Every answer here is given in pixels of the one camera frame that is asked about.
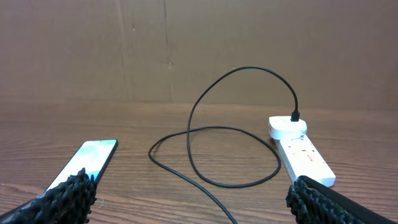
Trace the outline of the black Samsung Galaxy smartphone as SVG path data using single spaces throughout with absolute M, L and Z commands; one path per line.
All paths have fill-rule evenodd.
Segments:
M 85 141 L 45 191 L 53 189 L 60 183 L 65 182 L 71 175 L 77 175 L 82 168 L 85 169 L 88 177 L 94 177 L 94 181 L 97 184 L 104 174 L 117 146 L 117 139 Z

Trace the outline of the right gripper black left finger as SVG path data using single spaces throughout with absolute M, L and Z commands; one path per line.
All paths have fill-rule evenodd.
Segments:
M 97 184 L 85 169 L 56 187 L 1 215 L 1 224 L 85 224 L 96 201 Z

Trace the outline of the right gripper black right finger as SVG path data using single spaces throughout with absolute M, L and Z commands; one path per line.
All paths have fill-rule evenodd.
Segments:
M 289 187 L 286 203 L 298 224 L 396 224 L 305 175 Z

